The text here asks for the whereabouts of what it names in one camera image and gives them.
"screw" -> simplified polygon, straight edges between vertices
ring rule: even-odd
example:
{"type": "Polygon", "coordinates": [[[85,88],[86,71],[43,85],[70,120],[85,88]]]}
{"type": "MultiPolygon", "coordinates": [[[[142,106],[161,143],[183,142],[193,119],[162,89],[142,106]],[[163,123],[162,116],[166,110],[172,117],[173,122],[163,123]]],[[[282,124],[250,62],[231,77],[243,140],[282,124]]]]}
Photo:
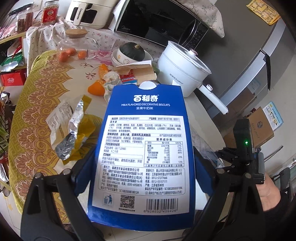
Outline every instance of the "screw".
{"type": "Polygon", "coordinates": [[[217,169],[217,172],[218,172],[219,174],[223,174],[225,171],[224,171],[223,168],[218,168],[218,169],[217,169]]]}
{"type": "Polygon", "coordinates": [[[251,178],[252,178],[252,175],[251,175],[250,173],[248,173],[248,172],[245,174],[245,176],[246,176],[246,178],[248,178],[248,179],[251,179],[251,178]]]}
{"type": "Polygon", "coordinates": [[[71,169],[69,169],[69,168],[63,170],[64,175],[69,175],[70,173],[71,173],[71,169]]]}
{"type": "Polygon", "coordinates": [[[41,172],[38,172],[35,174],[35,178],[41,178],[43,176],[43,174],[41,172]]]}

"refrigerator handle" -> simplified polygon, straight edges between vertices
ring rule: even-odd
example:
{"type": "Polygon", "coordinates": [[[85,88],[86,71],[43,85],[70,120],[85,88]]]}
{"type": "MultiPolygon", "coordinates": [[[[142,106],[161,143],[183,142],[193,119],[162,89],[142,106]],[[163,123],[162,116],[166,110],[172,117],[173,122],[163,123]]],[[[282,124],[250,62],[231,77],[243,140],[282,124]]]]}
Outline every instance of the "refrigerator handle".
{"type": "Polygon", "coordinates": [[[267,88],[270,91],[271,86],[271,65],[270,65],[270,56],[263,50],[260,49],[260,51],[265,55],[264,61],[266,63],[266,70],[267,70],[267,88]]]}

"red box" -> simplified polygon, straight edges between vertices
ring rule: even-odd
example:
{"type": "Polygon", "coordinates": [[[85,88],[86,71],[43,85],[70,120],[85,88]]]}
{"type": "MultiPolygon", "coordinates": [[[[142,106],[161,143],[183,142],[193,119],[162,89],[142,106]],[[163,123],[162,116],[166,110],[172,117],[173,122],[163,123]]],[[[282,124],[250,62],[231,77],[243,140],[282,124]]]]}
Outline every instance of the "red box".
{"type": "Polygon", "coordinates": [[[24,85],[26,81],[25,72],[27,69],[16,70],[13,73],[1,75],[3,86],[24,85]]]}

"air fryer handle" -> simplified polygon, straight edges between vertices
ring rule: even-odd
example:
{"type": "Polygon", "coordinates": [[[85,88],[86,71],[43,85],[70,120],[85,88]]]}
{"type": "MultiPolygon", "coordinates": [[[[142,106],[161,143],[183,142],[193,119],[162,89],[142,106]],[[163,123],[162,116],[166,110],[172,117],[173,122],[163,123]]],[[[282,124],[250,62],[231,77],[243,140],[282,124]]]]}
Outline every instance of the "air fryer handle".
{"type": "Polygon", "coordinates": [[[263,49],[260,50],[264,55],[264,61],[266,63],[266,70],[267,70],[267,88],[270,91],[270,87],[271,87],[271,65],[270,65],[270,56],[265,53],[265,51],[263,51],[263,49]]]}
{"type": "Polygon", "coordinates": [[[222,112],[223,115],[228,113],[226,105],[224,105],[223,102],[204,85],[201,85],[198,89],[219,109],[219,111],[222,112]]]}
{"type": "Polygon", "coordinates": [[[81,19],[82,19],[82,16],[83,16],[86,9],[87,9],[87,3],[81,2],[78,6],[78,9],[77,9],[74,21],[73,21],[73,24],[75,26],[79,26],[81,24],[81,19]]]}

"refrigerator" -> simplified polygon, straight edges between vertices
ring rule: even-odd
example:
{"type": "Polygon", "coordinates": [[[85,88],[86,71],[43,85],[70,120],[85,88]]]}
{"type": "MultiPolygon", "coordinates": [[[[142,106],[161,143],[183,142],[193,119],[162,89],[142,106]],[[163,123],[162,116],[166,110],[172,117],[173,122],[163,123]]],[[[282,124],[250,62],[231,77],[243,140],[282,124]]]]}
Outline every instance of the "refrigerator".
{"type": "MultiPolygon", "coordinates": [[[[266,96],[267,69],[273,88],[287,69],[296,47],[284,21],[280,19],[268,25],[246,7],[250,1],[217,0],[215,6],[222,15],[225,37],[220,38],[209,30],[196,48],[198,57],[212,72],[204,84],[210,84],[213,93],[228,106],[229,113],[223,117],[227,120],[246,108],[252,109],[266,96]]],[[[194,92],[212,119],[219,114],[198,89],[194,92]]]]}

